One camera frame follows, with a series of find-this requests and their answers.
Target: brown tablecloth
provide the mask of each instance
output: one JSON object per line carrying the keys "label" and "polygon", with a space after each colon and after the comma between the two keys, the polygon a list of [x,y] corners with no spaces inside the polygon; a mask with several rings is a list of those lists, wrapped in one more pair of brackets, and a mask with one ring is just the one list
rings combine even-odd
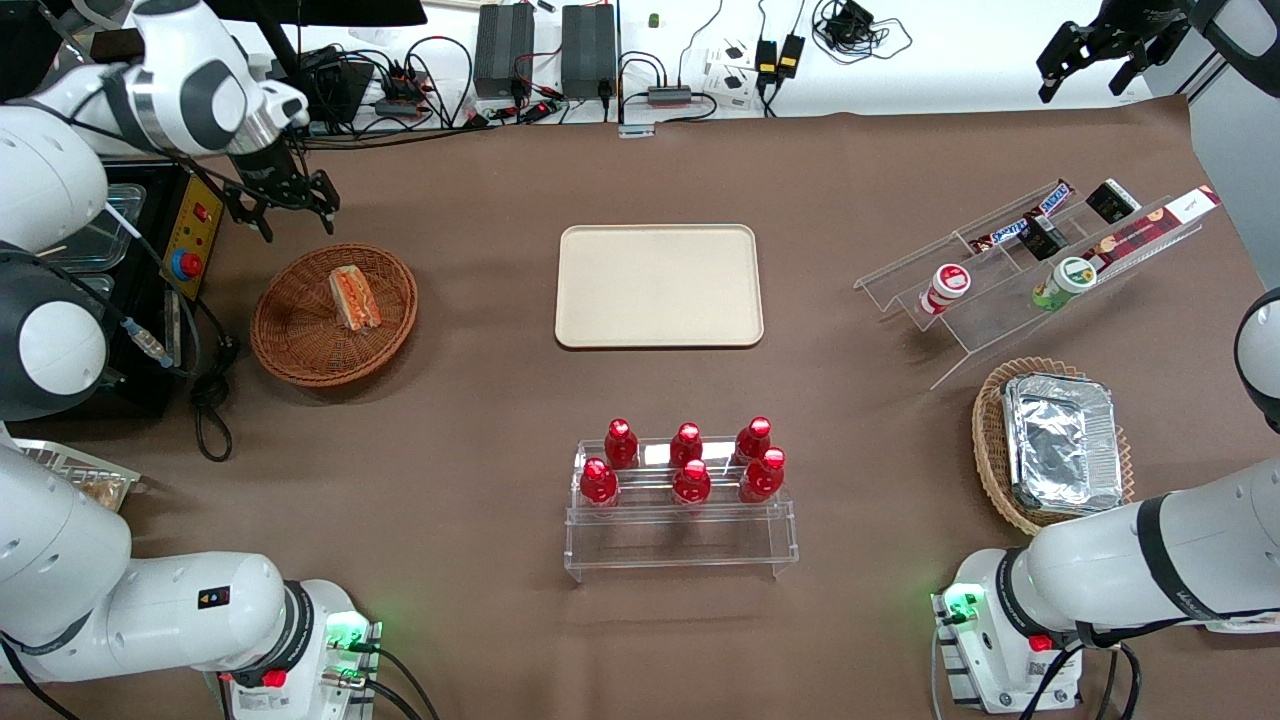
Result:
{"label": "brown tablecloth", "polygon": [[[422,296],[394,364],[317,395],[244,357],[224,410],[237,442],[224,465],[196,452],[180,401],[161,423],[46,434],[155,478],[125,506],[136,555],[262,552],[289,577],[342,584],[387,623],[387,647],[445,720],[928,717],[929,591],[968,553],[1025,538],[974,470],[969,410],[989,364],[927,392],[955,348],[883,318],[854,281],[1059,176],[1085,191],[1116,177],[1140,199],[1206,182],[1175,99],[673,124],[640,141],[612,126],[504,128],[310,163],[343,195],[337,236],[280,211],[274,245],[228,227],[206,299],[247,333],[259,293],[293,258],[330,242],[385,246]],[[759,346],[557,346],[564,228],[698,222],[756,233]],[[1260,290],[1217,211],[1112,302],[1012,355],[1057,357],[1111,387],[1139,497],[1197,486],[1280,448],[1231,361]],[[759,413],[790,454],[799,565],[776,582],[712,569],[575,587],[561,551],[579,438],[616,415],[662,436],[686,419],[731,433]],[[1143,715],[1272,715],[1277,644],[1185,628],[1137,641]],[[1087,665],[1092,716],[1103,662]],[[93,720],[215,717],[189,670],[50,692]],[[0,703],[6,716],[44,712],[20,689],[0,691]]]}

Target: acrylic stand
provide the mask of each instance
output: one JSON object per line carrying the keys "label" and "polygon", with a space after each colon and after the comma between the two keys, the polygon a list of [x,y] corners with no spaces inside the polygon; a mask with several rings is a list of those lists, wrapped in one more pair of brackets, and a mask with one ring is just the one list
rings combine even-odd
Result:
{"label": "acrylic stand", "polygon": [[[922,332],[934,324],[945,327],[964,351],[964,357],[929,389],[937,389],[966,364],[1007,351],[1010,346],[1025,340],[1048,320],[1070,313],[1073,307],[1110,296],[1123,281],[1132,277],[1138,264],[1194,234],[1202,227],[1202,219],[1197,219],[1169,231],[1106,268],[1100,273],[1098,283],[1092,290],[1056,313],[1047,313],[1032,302],[1032,291],[1050,277],[1057,263],[1064,258],[1084,254],[1098,241],[1117,233],[1134,219],[1172,201],[1171,197],[1162,197],[1111,225],[1083,200],[1066,205],[1053,213],[1052,220],[1066,236],[1069,246],[1047,260],[1037,260],[1016,238],[996,245],[986,252],[974,254],[969,247],[966,240],[982,237],[1014,223],[1056,184],[1030,192],[986,218],[859,279],[854,286],[865,290],[882,311],[905,311]],[[973,284],[964,297],[947,307],[946,313],[929,315],[920,307],[919,296],[938,266],[947,263],[963,265],[969,270]]]}
{"label": "acrylic stand", "polygon": [[785,486],[764,502],[739,501],[745,468],[732,464],[732,437],[703,438],[712,495],[696,509],[671,502],[669,442],[640,441],[639,468],[617,471],[618,506],[608,509],[585,505],[579,492],[584,462],[604,457],[604,442],[579,443],[564,520],[564,570],[575,580],[586,570],[701,565],[771,565],[777,577],[800,559]]}

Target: power supply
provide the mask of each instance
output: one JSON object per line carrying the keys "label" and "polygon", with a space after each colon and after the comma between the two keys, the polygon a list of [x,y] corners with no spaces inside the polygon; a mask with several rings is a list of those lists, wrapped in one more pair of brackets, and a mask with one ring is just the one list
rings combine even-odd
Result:
{"label": "power supply", "polygon": [[564,5],[561,35],[561,87],[564,97],[612,96],[618,74],[613,5]]}
{"label": "power supply", "polygon": [[527,96],[532,51],[532,3],[481,5],[476,32],[476,96],[484,100],[517,94]]}

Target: wicker basket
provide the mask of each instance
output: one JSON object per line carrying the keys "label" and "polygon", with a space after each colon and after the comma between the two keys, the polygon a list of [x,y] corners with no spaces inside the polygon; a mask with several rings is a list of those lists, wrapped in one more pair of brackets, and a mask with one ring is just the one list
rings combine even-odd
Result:
{"label": "wicker basket", "polygon": [[[973,404],[973,454],[978,461],[982,488],[987,491],[996,510],[1019,530],[1034,536],[1047,525],[1071,520],[1074,515],[1028,510],[1014,497],[1009,480],[1009,441],[1005,428],[1005,383],[1028,373],[1051,373],[1088,379],[1070,365],[1046,357],[1021,357],[996,368],[978,391]],[[1133,462],[1129,459],[1129,441],[1124,429],[1116,427],[1116,448],[1120,452],[1120,477],[1124,483],[1124,502],[1133,502]]]}
{"label": "wicker basket", "polygon": [[[383,323],[352,332],[338,319],[329,273],[356,265],[369,279]],[[417,319],[417,283],[398,258],[370,245],[332,245],[280,270],[253,311],[253,354],[273,375],[302,387],[332,387],[381,368]]]}

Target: aluminum foil container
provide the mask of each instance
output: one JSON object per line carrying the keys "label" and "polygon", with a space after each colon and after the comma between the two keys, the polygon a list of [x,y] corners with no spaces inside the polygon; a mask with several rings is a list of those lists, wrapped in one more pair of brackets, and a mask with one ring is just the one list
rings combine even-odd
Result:
{"label": "aluminum foil container", "polygon": [[1111,392],[1032,373],[1005,384],[1009,474],[1027,509],[1089,515],[1124,501]]}

